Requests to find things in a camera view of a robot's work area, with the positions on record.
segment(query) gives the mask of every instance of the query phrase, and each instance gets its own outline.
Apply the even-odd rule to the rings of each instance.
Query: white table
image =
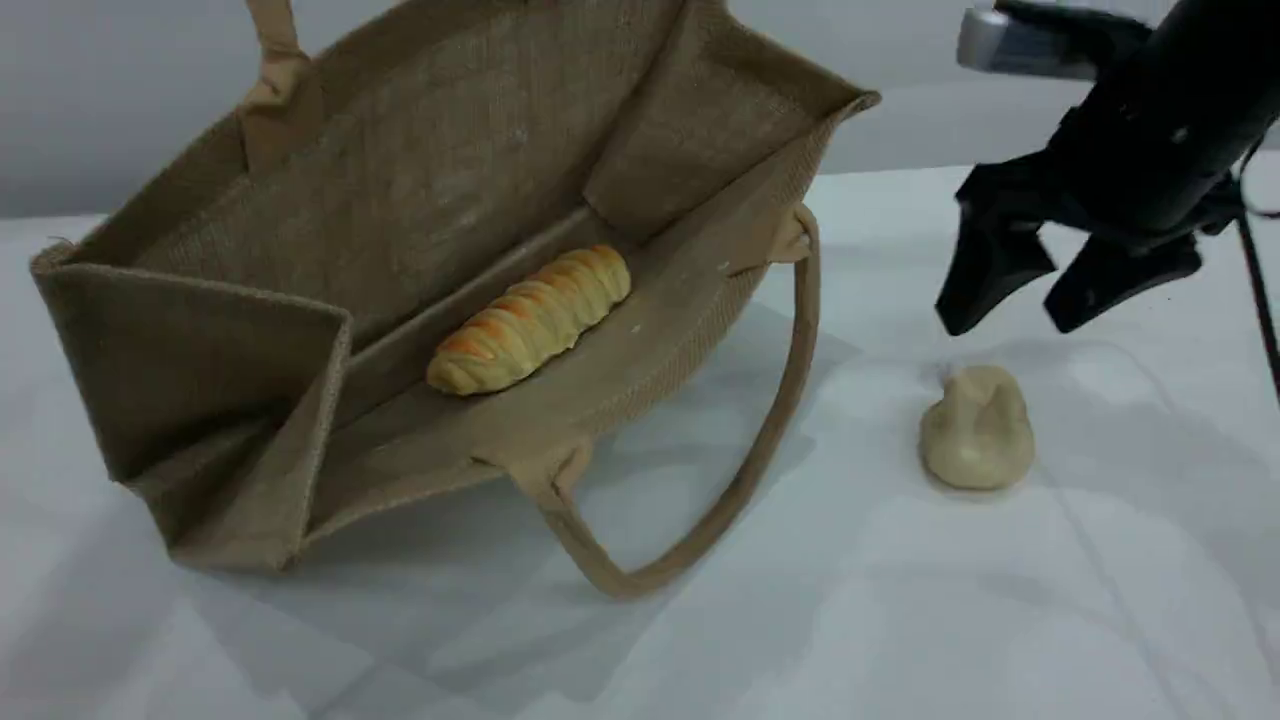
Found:
[[[351,529],[285,578],[169,564],[105,477],[27,278],[47,236],[96,219],[0,223],[0,716],[1280,716],[1280,411],[1234,232],[1075,336],[1042,281],[950,340],[932,304],[965,172],[818,181],[808,402],[723,544],[631,605],[591,592],[504,483]],[[1280,156],[1254,178],[1280,191]],[[1280,227],[1258,236],[1280,286]],[[1060,259],[1080,241],[1046,237]],[[622,559],[736,464],[788,292],[772,274],[696,380],[602,448],[586,514]],[[940,374],[970,363],[1020,378],[1039,439],[1000,497],[946,495],[915,457]]]

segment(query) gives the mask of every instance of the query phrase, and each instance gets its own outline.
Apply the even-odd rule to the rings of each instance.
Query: golden-brown crust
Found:
[[[630,292],[631,274],[617,250],[566,252],[445,338],[426,380],[451,395],[506,389],[573,347]]]

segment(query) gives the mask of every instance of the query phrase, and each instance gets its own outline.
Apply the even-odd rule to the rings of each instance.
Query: bag side panel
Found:
[[[863,91],[690,0],[586,187],[613,225],[652,236]]]

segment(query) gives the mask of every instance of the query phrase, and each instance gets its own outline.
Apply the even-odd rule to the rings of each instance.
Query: jute tote bag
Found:
[[[315,60],[288,0],[248,6],[262,64],[241,106],[32,264],[113,479],[175,560],[282,569],[358,519],[511,477],[605,593],[671,582],[799,402],[818,323],[799,201],[876,94],[723,0],[411,0]],[[634,292],[575,350],[497,395],[425,384],[471,314],[600,242]],[[777,400],[707,515],[625,571],[573,503],[591,438],[687,379],[769,263],[796,284]]]

